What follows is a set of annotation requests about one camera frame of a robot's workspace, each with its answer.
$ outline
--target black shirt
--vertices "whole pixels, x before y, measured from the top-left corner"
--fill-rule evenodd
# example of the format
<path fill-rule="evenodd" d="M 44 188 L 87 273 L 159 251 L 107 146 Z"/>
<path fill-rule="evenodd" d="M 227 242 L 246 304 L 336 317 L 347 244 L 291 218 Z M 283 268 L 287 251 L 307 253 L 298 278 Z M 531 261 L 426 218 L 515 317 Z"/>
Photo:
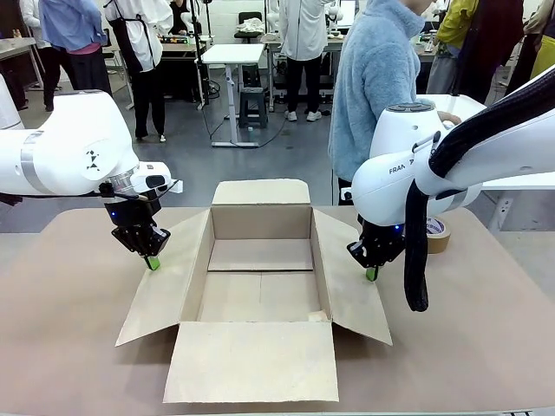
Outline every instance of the black shirt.
<path fill-rule="evenodd" d="M 179 7 L 175 2 L 171 2 L 170 7 L 173 12 L 173 27 L 172 30 L 170 30 L 170 33 L 178 35 L 181 30 L 187 30 L 187 26 L 181 20 L 181 13 L 185 13 L 189 10 L 187 9 L 186 1 L 181 4 L 181 7 Z"/>

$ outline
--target sneaker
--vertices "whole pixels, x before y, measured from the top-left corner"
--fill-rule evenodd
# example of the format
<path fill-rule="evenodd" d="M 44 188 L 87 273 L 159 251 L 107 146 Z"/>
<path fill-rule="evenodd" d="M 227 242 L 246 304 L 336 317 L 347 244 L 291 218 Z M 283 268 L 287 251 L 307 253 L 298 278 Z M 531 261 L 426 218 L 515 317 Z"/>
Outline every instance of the sneaker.
<path fill-rule="evenodd" d="M 285 118 L 289 121 L 297 121 L 297 113 L 294 111 L 286 111 Z"/>
<path fill-rule="evenodd" d="M 310 122 L 320 120 L 321 118 L 322 118 L 322 113 L 320 113 L 319 111 L 316 111 L 315 113 L 312 113 L 310 111 L 309 115 L 306 116 L 306 120 Z"/>

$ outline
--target desk base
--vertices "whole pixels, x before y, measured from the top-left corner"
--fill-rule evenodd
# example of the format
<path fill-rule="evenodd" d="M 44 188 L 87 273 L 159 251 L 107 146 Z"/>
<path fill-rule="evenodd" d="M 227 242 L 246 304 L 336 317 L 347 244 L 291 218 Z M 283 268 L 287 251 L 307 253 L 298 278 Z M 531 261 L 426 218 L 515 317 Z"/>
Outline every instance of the desk base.
<path fill-rule="evenodd" d="M 238 141 L 237 143 L 231 143 L 230 141 L 213 141 L 212 147 L 244 147 L 253 149 L 260 147 L 260 145 L 252 141 Z"/>

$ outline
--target blue jacket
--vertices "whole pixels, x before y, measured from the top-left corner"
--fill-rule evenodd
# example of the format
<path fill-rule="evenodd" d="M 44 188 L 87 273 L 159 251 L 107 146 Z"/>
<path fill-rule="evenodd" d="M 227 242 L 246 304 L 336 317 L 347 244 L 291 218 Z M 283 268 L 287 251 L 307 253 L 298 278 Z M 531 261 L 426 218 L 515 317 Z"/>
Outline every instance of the blue jacket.
<path fill-rule="evenodd" d="M 398 0 L 369 0 L 355 20 L 343 45 L 331 116 L 328 153 L 337 177 L 351 182 L 368 160 L 385 108 L 416 101 L 420 61 L 410 38 L 423 27 L 424 18 Z"/>
<path fill-rule="evenodd" d="M 39 10 L 42 37 L 53 46 L 74 51 L 106 41 L 94 0 L 40 0 Z"/>

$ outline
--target tape roll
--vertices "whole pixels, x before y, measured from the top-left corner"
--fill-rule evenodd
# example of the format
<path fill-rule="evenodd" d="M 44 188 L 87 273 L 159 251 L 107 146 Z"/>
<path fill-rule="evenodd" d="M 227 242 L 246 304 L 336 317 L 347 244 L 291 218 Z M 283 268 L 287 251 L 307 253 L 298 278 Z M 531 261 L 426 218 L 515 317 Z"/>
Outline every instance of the tape roll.
<path fill-rule="evenodd" d="M 449 244 L 451 231 L 443 221 L 436 217 L 428 218 L 426 233 L 428 235 L 428 254 L 438 254 L 445 251 Z"/>

